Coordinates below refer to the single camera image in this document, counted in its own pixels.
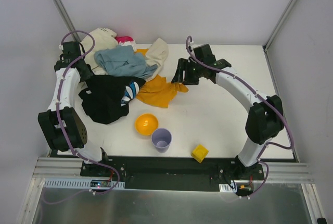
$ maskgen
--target yellow block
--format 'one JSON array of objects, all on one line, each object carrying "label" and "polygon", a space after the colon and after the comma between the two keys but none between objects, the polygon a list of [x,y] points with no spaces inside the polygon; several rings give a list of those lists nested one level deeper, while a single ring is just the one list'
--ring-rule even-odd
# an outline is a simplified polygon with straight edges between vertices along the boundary
[{"label": "yellow block", "polygon": [[192,152],[191,156],[197,160],[198,163],[201,163],[203,159],[207,156],[208,154],[208,149],[206,149],[204,146],[199,144]]}]

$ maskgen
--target pink cloth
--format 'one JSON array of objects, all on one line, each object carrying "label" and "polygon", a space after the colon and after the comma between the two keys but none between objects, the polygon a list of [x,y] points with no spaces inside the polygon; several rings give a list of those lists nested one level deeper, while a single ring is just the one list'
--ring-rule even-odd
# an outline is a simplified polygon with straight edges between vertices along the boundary
[{"label": "pink cloth", "polygon": [[133,42],[134,39],[130,36],[118,36],[115,38],[118,43]]}]

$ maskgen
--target pile of clothes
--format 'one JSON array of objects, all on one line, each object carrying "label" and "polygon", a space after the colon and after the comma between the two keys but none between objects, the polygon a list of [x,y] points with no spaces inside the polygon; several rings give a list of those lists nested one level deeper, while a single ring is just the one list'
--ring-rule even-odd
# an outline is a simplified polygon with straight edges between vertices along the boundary
[{"label": "pile of clothes", "polygon": [[[167,83],[158,75],[168,57],[165,41],[158,38],[149,49],[137,49],[129,36],[117,37],[107,28],[90,33],[95,47],[85,57],[94,75],[79,93],[85,113],[95,122],[109,124],[129,113],[129,102],[135,97],[157,107],[167,108],[177,91],[187,92],[182,84]],[[93,42],[87,36],[81,42],[89,49]]]}]

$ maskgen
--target white table surface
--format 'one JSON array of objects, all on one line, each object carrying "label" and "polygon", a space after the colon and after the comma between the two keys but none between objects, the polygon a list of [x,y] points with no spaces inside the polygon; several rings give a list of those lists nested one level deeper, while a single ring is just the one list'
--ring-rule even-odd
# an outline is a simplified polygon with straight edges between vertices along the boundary
[{"label": "white table surface", "polygon": [[[138,48],[148,48],[149,44],[137,44]],[[256,89],[274,95],[272,79],[261,46],[211,45],[217,59],[224,58],[236,69],[238,75],[255,86]],[[173,78],[179,58],[187,58],[185,46],[169,45],[169,56],[159,75],[167,81]],[[101,146],[108,155],[121,156],[164,156],[190,157],[198,145],[205,146],[207,157],[235,157],[242,150],[247,138],[245,123],[247,112],[226,90],[205,78],[199,85],[188,86],[189,92],[178,92],[169,108],[146,105],[134,99],[130,102],[127,116],[109,124],[93,122],[81,106],[79,96],[75,100],[75,110],[84,122],[88,139]],[[159,127],[168,129],[172,143],[164,154],[158,153],[148,136],[135,130],[136,118],[143,113],[152,113],[159,120]],[[274,139],[289,145],[286,131]],[[293,158],[292,151],[270,146],[262,158]]]}]

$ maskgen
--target orange bowl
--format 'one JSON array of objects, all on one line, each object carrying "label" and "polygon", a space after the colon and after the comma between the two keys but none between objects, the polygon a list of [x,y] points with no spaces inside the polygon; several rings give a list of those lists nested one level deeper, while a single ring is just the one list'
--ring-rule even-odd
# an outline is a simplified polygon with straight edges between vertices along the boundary
[{"label": "orange bowl", "polygon": [[153,114],[140,115],[135,121],[135,129],[142,135],[152,135],[157,128],[158,120]]}]

